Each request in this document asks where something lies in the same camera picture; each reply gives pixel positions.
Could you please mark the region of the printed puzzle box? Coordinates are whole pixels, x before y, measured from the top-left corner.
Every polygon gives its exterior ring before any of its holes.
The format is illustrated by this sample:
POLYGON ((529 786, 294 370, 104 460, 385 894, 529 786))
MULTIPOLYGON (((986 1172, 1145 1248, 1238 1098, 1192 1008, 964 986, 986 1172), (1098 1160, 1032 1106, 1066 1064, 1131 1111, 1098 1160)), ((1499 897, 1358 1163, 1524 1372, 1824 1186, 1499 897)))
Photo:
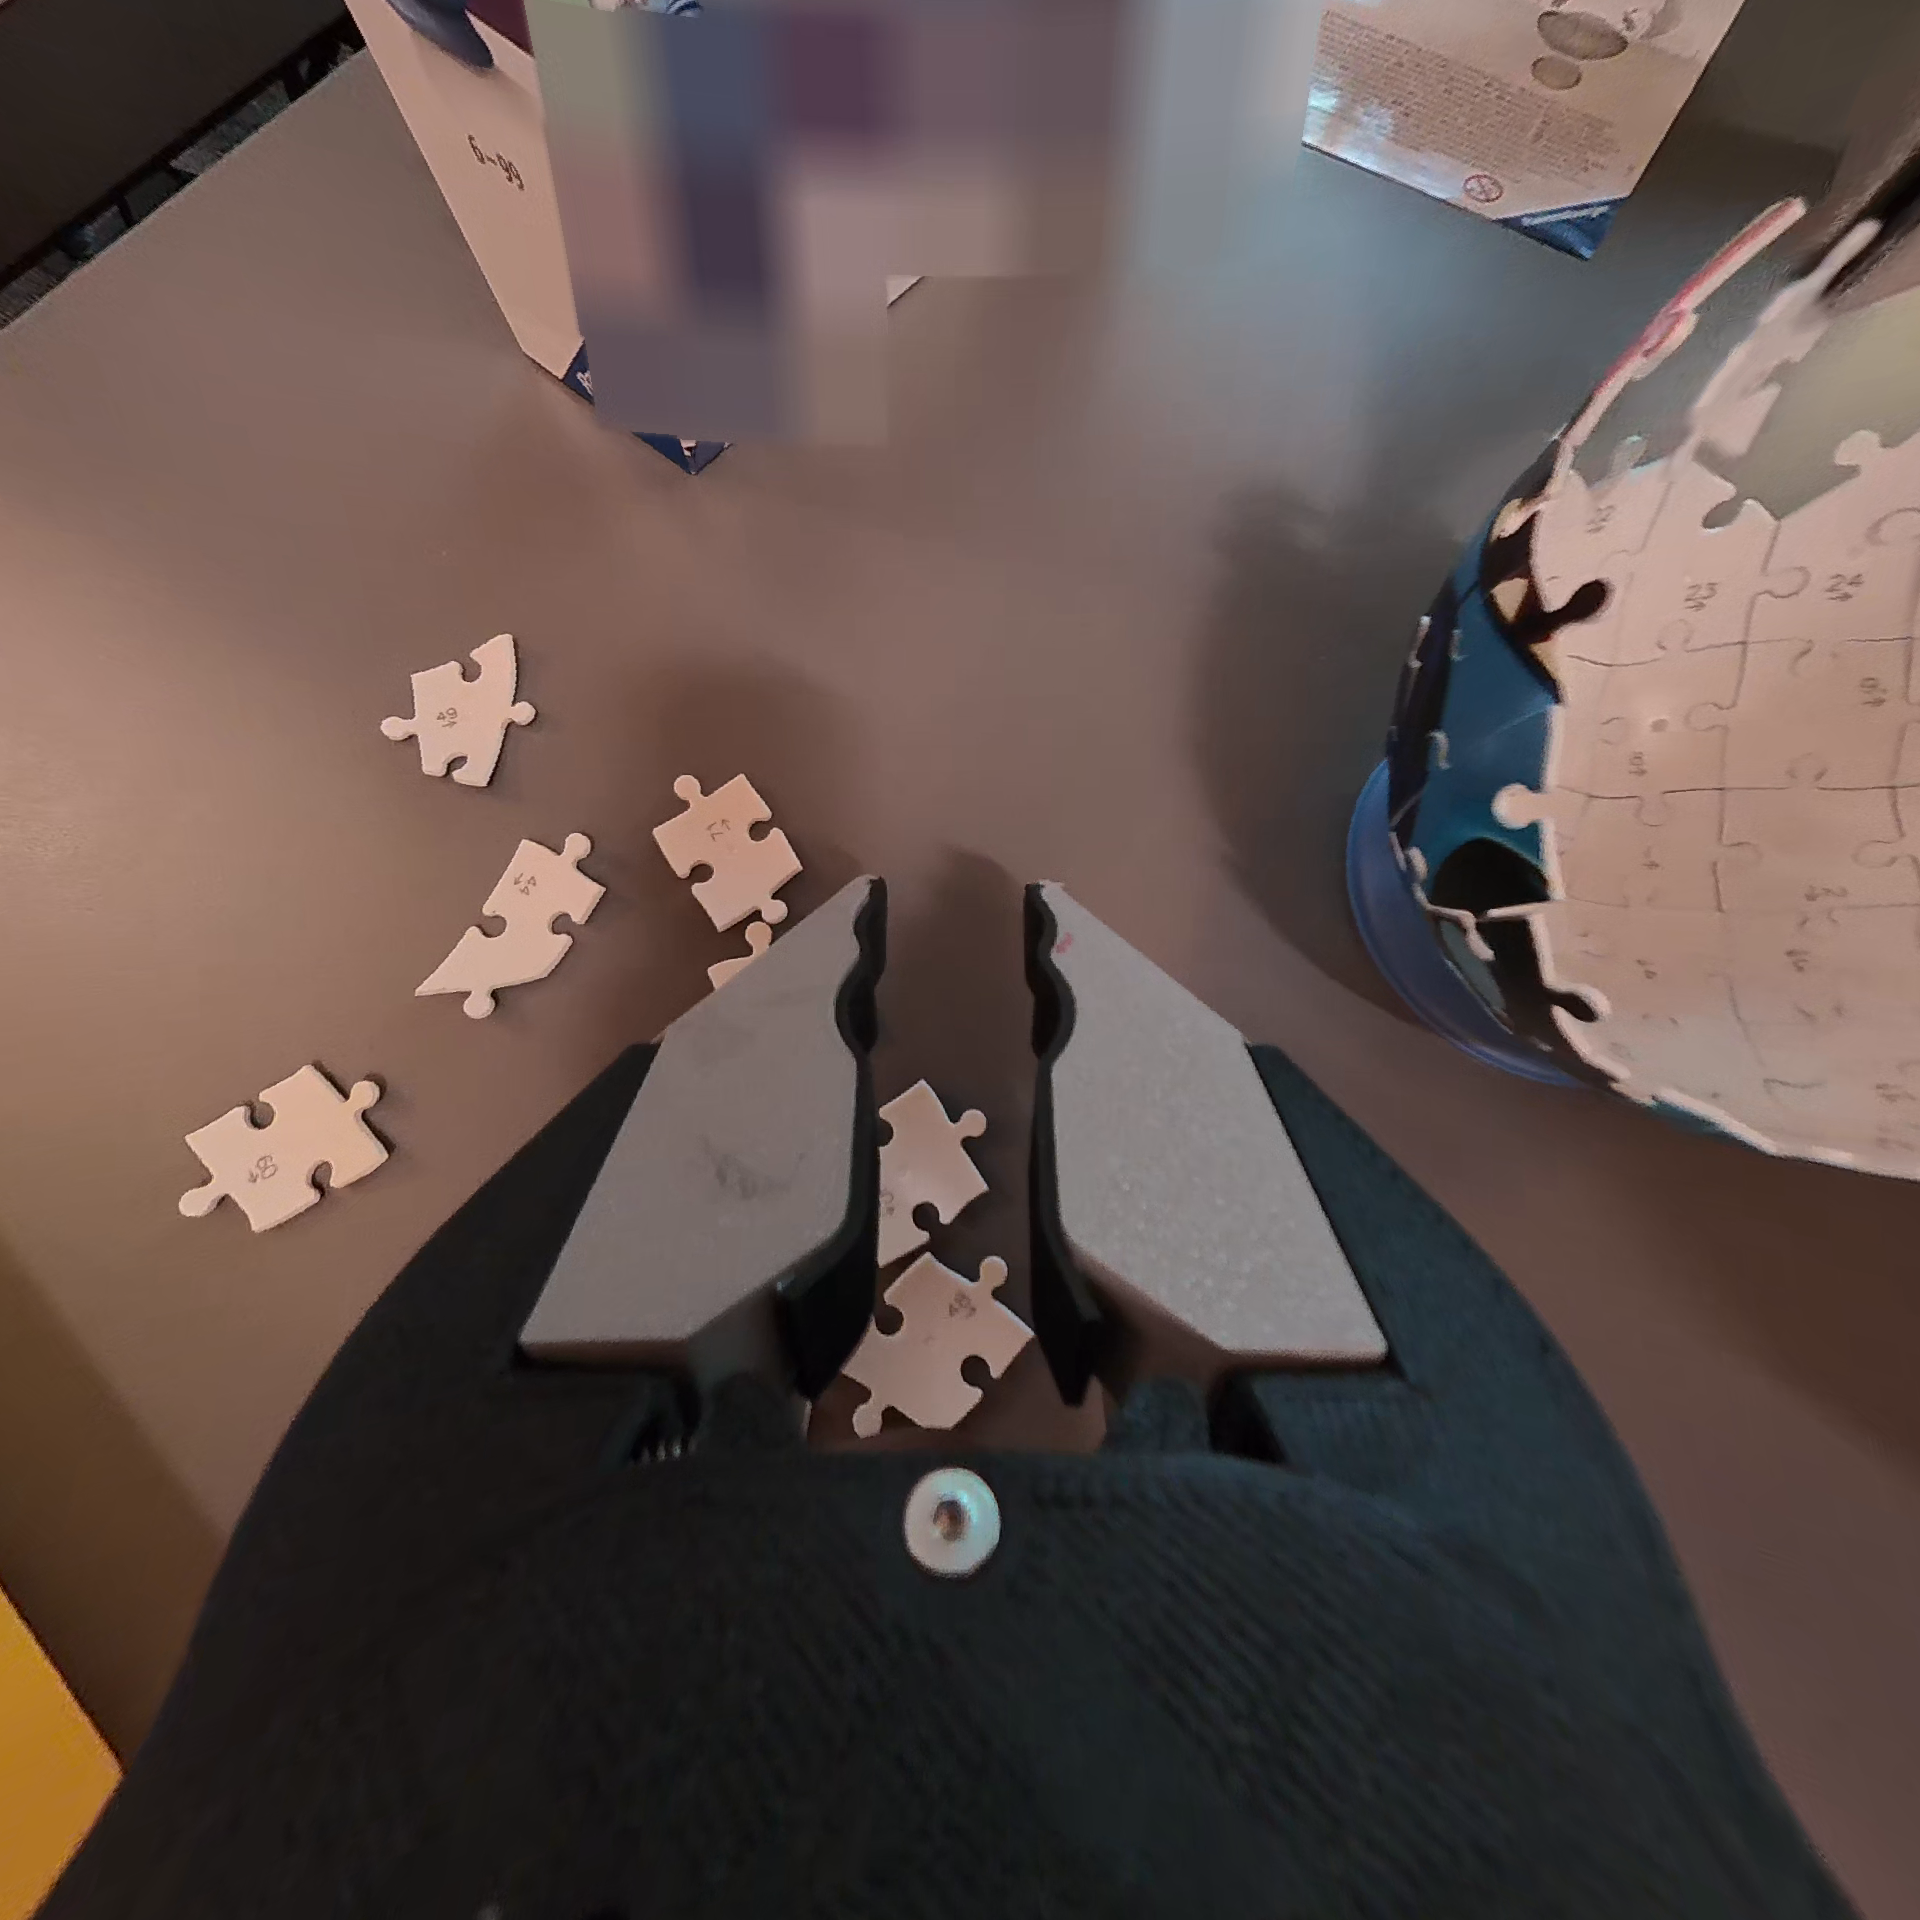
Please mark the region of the printed puzzle box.
POLYGON ((547 150, 532 6, 354 2, 422 158, 519 351, 595 400, 547 150))

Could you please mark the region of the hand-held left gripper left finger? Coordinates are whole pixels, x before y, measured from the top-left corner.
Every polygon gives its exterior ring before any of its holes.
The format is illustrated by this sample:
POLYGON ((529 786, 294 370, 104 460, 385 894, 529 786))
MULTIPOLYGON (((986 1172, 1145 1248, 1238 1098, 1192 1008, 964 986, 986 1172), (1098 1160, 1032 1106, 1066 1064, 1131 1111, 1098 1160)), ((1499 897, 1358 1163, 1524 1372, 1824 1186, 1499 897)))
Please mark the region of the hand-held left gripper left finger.
POLYGON ((529 1361, 822 1396, 873 1316, 876 987, 859 875, 657 1044, 519 1334, 529 1361))

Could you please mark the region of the curved white puzzle piece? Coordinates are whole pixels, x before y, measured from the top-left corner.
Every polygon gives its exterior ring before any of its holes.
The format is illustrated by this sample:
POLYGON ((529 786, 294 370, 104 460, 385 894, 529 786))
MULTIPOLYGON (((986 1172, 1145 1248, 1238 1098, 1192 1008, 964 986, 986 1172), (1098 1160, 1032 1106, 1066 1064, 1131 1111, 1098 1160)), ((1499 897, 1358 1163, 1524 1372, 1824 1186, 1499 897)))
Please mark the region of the curved white puzzle piece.
POLYGON ((1834 480, 1836 443, 1866 409, 1839 370, 1831 335, 1842 296, 1872 263, 1886 220, 1859 220, 1815 266, 1770 296, 1751 330, 1694 395, 1683 456, 1774 516, 1834 480))

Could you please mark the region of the puzzle pieces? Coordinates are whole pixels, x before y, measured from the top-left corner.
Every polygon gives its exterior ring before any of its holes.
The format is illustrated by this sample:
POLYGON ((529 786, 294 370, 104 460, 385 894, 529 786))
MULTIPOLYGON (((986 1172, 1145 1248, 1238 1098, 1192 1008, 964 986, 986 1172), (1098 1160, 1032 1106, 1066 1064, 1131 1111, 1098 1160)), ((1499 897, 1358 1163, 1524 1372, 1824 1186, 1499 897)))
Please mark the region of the puzzle pieces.
MULTIPOLYGON (((415 715, 391 715, 382 722, 382 734, 423 737, 423 748, 436 750, 434 758, 423 755, 425 771, 460 771, 460 779, 481 784, 496 767, 502 739, 513 727, 531 724, 538 708, 513 697, 519 691, 513 635, 486 641, 471 651, 471 662, 473 679, 466 679, 458 663, 415 674, 415 715)), ((778 929, 790 919, 782 889, 803 874, 803 863, 784 830, 775 827, 774 804, 748 776, 734 776, 714 790, 696 776, 680 776, 675 796, 676 811, 654 827, 657 846, 672 874, 690 883, 690 897, 710 924, 715 930, 738 930, 748 943, 738 959, 710 969, 711 995, 782 940, 778 929)), ((487 1017, 502 993, 552 977, 571 946, 571 935, 560 930, 560 921, 584 927, 607 894, 607 888, 584 872, 590 854, 592 842, 582 832, 571 832, 563 848, 522 842, 483 908, 486 921, 502 927, 468 927, 416 995, 462 996, 468 1017, 487 1017)), ((642 1080, 657 1044, 635 1047, 623 1065, 639 1068, 642 1080)), ((513 1329, 513 1344, 522 1358, 522 1327, 585 1204, 640 1080, 631 1096, 616 1096, 616 1130, 592 1167, 584 1199, 560 1204, 556 1250, 532 1254, 522 1268, 538 1282, 532 1300, 513 1329)), ((234 1203, 252 1232, 287 1226, 321 1203, 321 1172, 327 1172, 327 1190, 336 1193, 367 1180, 388 1160, 388 1148, 368 1126, 368 1114, 380 1099, 382 1089, 370 1080, 343 1091, 323 1068, 302 1065, 263 1089, 247 1106, 232 1110, 185 1139, 206 1180, 182 1199, 178 1212, 206 1217, 222 1203, 234 1203)), ((970 1366, 990 1370, 990 1378, 999 1382, 1035 1338, 1001 1298, 1006 1263, 990 1257, 975 1275, 955 1272, 926 1250, 929 1236, 914 1218, 919 1207, 930 1207, 946 1226, 987 1191, 967 1148, 967 1142, 986 1132, 983 1126, 982 1111, 948 1115, 926 1082, 878 1106, 876 1296, 872 1323, 839 1375, 867 1394, 852 1420, 859 1436, 876 1436, 889 1410, 926 1432, 960 1426, 983 1399, 983 1388, 970 1378, 970 1366)))

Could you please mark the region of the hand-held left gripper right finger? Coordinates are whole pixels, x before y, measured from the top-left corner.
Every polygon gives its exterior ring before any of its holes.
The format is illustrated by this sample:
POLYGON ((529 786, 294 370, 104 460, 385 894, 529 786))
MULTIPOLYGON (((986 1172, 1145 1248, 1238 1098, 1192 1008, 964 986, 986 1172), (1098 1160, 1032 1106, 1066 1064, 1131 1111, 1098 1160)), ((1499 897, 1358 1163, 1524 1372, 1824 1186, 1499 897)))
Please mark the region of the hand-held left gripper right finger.
POLYGON ((1024 889, 1034 1329, 1063 1401, 1375 1370, 1386 1334, 1241 1032, 1062 883, 1024 889))

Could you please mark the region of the white instruction leaflet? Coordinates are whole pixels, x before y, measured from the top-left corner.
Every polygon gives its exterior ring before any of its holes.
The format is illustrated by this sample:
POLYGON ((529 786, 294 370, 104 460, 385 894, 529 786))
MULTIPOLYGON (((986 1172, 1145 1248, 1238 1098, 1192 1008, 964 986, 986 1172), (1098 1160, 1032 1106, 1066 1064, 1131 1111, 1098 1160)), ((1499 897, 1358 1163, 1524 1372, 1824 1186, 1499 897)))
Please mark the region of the white instruction leaflet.
POLYGON ((1740 2, 1328 2, 1303 140, 1591 258, 1740 2))

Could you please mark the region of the yellow plastic bin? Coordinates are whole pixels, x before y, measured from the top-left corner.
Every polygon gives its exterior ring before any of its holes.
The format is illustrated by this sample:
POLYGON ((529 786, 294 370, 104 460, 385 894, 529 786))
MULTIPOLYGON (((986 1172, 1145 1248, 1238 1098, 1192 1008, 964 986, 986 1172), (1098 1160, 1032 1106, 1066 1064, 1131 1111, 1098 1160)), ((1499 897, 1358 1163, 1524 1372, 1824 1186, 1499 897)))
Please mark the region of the yellow plastic bin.
POLYGON ((121 1767, 2 1595, 2 1915, 31 1919, 81 1850, 121 1767))

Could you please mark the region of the partly built puzzle ball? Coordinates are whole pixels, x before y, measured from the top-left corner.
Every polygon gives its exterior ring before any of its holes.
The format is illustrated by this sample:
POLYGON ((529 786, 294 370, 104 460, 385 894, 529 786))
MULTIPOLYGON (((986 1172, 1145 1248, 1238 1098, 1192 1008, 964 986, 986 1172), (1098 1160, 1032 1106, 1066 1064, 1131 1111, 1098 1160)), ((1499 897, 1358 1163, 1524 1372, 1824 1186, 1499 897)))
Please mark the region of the partly built puzzle ball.
POLYGON ((1434 1032, 1762 1154, 1915 1180, 1915 128, 1646 323, 1420 620, 1354 919, 1434 1032), (1859 432, 1791 514, 1683 456, 1783 281, 1886 220, 1831 335, 1859 432))

